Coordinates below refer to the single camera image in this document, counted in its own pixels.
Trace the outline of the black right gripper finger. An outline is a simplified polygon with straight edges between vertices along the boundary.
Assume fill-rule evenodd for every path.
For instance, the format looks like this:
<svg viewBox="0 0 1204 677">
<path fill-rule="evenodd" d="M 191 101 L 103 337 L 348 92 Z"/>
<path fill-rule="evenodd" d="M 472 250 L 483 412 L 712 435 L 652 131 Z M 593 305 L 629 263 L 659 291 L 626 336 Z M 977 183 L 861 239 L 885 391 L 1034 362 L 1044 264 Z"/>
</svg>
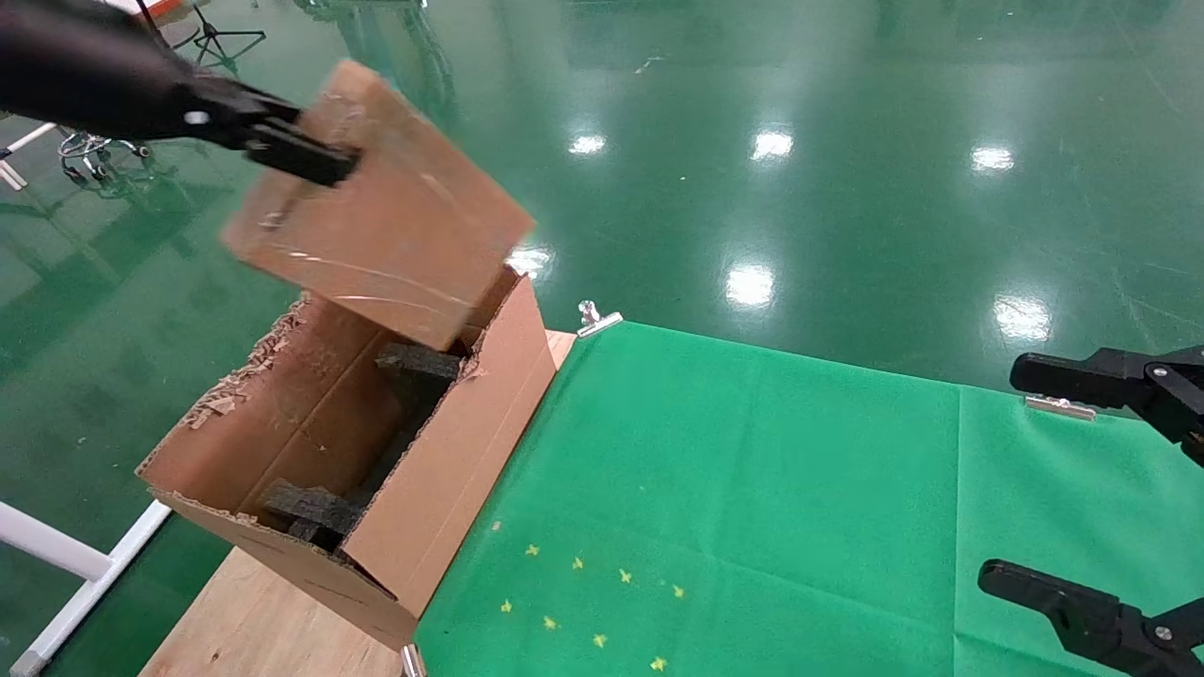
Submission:
<svg viewBox="0 0 1204 677">
<path fill-rule="evenodd" d="M 1100 348 L 1084 360 L 1023 353 L 1019 392 L 1105 410 L 1128 408 L 1203 466 L 1203 347 L 1151 355 Z"/>
<path fill-rule="evenodd" d="M 988 560 L 976 587 L 1046 618 L 1063 650 L 1128 676 L 1202 676 L 1203 600 L 1147 616 L 1117 596 L 1007 560 Z"/>
</svg>

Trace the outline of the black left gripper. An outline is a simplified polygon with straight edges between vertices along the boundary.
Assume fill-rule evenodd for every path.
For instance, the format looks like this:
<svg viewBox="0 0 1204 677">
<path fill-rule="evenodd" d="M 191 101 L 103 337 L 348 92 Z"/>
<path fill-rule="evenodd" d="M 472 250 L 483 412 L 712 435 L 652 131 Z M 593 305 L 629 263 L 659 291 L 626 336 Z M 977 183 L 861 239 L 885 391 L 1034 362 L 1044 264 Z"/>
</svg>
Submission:
<svg viewBox="0 0 1204 677">
<path fill-rule="evenodd" d="M 132 140 L 193 136 L 309 183 L 356 170 L 300 128 L 295 104 L 236 80 L 199 77 L 142 20 L 96 1 L 1 5 L 1 107 L 35 120 Z"/>
</svg>

